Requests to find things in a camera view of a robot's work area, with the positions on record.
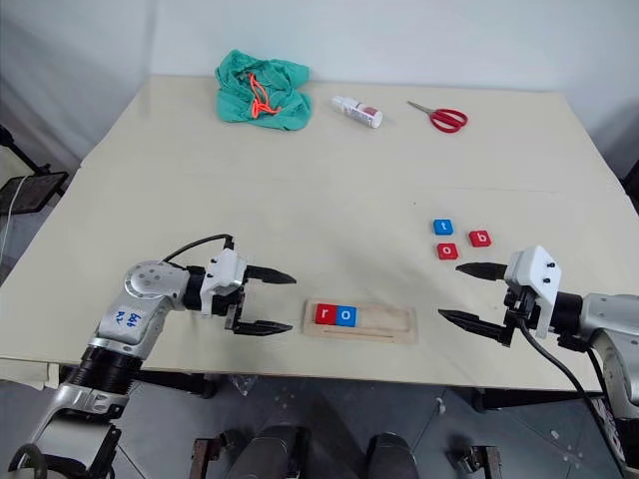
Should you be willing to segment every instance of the scissors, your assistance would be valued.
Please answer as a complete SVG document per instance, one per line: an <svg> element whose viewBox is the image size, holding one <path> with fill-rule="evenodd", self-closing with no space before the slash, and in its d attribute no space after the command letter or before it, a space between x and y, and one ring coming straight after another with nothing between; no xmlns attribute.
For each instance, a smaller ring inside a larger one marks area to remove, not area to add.
<svg viewBox="0 0 639 479"><path fill-rule="evenodd" d="M457 133L468 123L468 117L457 110L447 108L431 110L416 103L408 102L408 104L428 115L430 123L443 133Z"/></svg>

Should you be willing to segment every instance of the white cable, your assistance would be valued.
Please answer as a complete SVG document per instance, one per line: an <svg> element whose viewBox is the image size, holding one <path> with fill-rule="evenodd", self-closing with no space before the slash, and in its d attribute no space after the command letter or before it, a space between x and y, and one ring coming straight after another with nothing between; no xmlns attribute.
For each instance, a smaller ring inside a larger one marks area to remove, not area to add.
<svg viewBox="0 0 639 479"><path fill-rule="evenodd" d="M2 258L4 257L4 246L7 243L7 235L9 235L9 227L11 226L11 211L13 210L13 204L16 203L16 198L18 198L18 194L20 193L20 189L22 188L22 184L29 177L24 177L18 188L16 189L16 193L13 194L13 198L11 199L11 204L9 205L9 213L7 214L7 226L4 230L4 236L2 237L2 247L0 247L0 265L2 265Z"/></svg>

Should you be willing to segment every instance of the handwritten label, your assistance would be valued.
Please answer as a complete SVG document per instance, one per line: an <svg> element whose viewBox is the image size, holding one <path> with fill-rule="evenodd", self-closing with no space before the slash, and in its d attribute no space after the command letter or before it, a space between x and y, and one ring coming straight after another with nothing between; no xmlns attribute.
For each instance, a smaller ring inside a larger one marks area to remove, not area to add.
<svg viewBox="0 0 639 479"><path fill-rule="evenodd" d="M131 310L119 309L116 311L116 322L121 325L126 325L127 327L136 327L138 325L138 320L142 318L142 315L137 312L132 312Z"/></svg>

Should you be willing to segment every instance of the table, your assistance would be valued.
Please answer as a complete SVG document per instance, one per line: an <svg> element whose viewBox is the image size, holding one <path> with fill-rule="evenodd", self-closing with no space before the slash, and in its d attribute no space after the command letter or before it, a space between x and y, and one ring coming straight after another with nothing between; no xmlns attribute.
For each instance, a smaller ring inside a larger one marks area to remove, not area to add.
<svg viewBox="0 0 639 479"><path fill-rule="evenodd" d="M0 357L78 362L131 265L217 233L299 282L251 284L245 319L299 326L311 297L412 306L418 344L299 327L236 336L221 318L182 311L168 316L145 367L567 390L521 335L504 348L436 313L503 318L504 284L454 267L543 244L563 267L562 290L639 289L637 216L560 94L310 83L311 122L281 132L221 122L216 89L212 78L150 78L0 289ZM381 127L336 113L333 95L376 106ZM460 109L470 122L445 135L406 100ZM453 220L459 260L437 258L435 218ZM493 246L471 247L472 230L488 230ZM220 247L179 262L204 264ZM552 337L545 345L598 388L585 355Z"/></svg>

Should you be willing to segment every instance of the red letter block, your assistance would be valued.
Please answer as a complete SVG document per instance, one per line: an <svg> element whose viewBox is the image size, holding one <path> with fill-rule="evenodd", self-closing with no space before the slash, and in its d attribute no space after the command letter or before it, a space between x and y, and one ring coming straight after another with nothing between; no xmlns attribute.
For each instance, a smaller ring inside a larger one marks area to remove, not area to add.
<svg viewBox="0 0 639 479"><path fill-rule="evenodd" d="M479 232L470 232L470 242L475 247L483 247L490 246L490 236L486 230L481 230Z"/></svg>
<svg viewBox="0 0 639 479"><path fill-rule="evenodd" d="M337 306L334 304L318 304L316 310L316 324L335 325Z"/></svg>
<svg viewBox="0 0 639 479"><path fill-rule="evenodd" d="M441 242L437 245L439 259L457 259L457 246L454 242Z"/></svg>

